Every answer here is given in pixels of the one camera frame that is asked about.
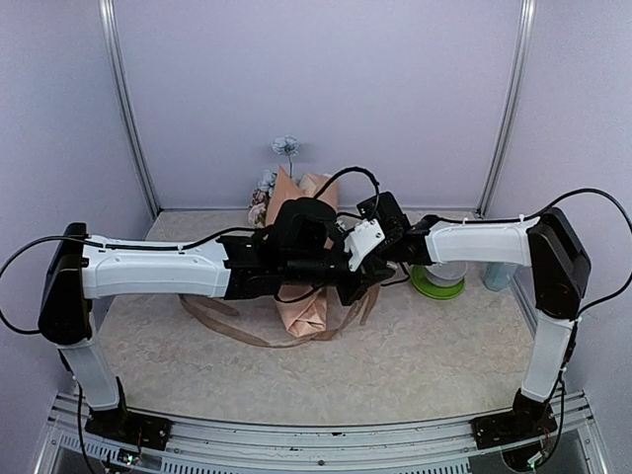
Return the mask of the tan ribbon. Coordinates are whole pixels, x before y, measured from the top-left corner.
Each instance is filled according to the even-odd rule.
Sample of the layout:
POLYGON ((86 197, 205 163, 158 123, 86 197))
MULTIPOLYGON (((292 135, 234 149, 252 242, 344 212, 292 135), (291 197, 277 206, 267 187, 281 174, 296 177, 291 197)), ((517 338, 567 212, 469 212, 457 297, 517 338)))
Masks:
POLYGON ((218 298, 180 295, 182 307, 206 329, 249 346, 289 349, 329 342, 357 322, 365 325, 379 295, 377 285, 346 308, 325 289, 304 301, 283 304, 269 297, 228 304, 218 298))

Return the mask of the pink wrapping paper sheet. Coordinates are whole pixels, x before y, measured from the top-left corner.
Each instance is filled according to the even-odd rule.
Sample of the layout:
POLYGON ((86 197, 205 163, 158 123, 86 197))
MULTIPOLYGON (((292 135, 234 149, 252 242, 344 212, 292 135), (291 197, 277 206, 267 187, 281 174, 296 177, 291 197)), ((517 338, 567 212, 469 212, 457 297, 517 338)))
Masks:
MULTIPOLYGON (((313 198, 328 179, 326 175, 307 174, 301 184, 296 184, 282 166, 278 166, 273 190, 269 192, 265 224, 272 225, 275 222, 281 206, 287 200, 313 198)), ((310 290, 309 286, 284 285, 280 289, 282 302, 276 303, 285 330, 300 341, 330 341, 356 319, 361 326, 365 325, 379 295, 379 287, 374 285, 352 305, 335 327, 328 320, 328 289, 321 288, 308 296, 310 290)))

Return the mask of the pink rose stem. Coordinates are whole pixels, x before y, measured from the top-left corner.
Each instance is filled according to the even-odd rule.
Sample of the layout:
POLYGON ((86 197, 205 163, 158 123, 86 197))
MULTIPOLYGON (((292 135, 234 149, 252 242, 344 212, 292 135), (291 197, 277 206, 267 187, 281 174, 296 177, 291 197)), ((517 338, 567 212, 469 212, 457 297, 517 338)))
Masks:
POLYGON ((263 228, 266 226, 266 216, 270 196, 267 192, 254 190, 251 203, 248 209, 248 223, 255 228, 263 228))

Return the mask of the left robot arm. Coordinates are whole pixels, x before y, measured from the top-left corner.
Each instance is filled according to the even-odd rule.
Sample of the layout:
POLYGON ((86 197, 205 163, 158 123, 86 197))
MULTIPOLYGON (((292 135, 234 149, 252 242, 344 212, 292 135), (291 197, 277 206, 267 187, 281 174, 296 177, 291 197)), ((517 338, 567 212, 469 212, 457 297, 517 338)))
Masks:
POLYGON ((309 197, 286 201, 276 223, 250 235, 223 230, 190 243, 121 241, 72 223, 45 277, 39 330, 59 349, 101 425, 126 439, 138 419, 101 351, 93 300, 123 294, 279 298, 283 286, 297 284, 333 286, 350 305, 371 287, 361 266, 383 239, 376 220, 345 230, 332 207, 309 197))

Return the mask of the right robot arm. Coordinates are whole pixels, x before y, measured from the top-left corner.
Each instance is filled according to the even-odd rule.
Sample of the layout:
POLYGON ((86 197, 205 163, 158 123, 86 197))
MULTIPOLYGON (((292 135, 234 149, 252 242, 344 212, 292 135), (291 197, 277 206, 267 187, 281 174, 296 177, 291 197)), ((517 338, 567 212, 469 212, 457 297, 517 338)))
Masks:
POLYGON ((507 222, 452 222, 427 215, 411 224, 394 196, 384 193, 358 207, 363 220, 345 238, 350 268, 368 256, 409 265, 454 262, 507 264, 531 270, 538 311, 534 346, 505 428, 525 438, 539 427, 571 353, 592 263, 558 207, 507 222))

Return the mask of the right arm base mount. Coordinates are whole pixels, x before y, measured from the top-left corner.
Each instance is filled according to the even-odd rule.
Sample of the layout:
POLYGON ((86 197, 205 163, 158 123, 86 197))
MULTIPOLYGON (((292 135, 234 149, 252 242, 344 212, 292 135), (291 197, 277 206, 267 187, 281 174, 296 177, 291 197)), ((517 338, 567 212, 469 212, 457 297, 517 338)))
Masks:
POLYGON ((538 402, 520 390, 515 393, 509 410, 474 418, 471 427, 478 449, 522 441, 558 428, 550 400, 538 402))

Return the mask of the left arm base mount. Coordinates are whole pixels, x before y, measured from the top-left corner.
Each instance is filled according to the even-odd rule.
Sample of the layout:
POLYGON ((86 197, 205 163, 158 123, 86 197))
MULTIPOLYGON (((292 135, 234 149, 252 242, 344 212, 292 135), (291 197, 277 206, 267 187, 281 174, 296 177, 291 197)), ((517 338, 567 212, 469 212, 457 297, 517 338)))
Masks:
POLYGON ((172 422, 167 418, 130 411, 127 408, 122 383, 118 385, 118 405, 114 409, 95 411, 90 409, 85 429, 91 435, 164 451, 167 446, 172 422))

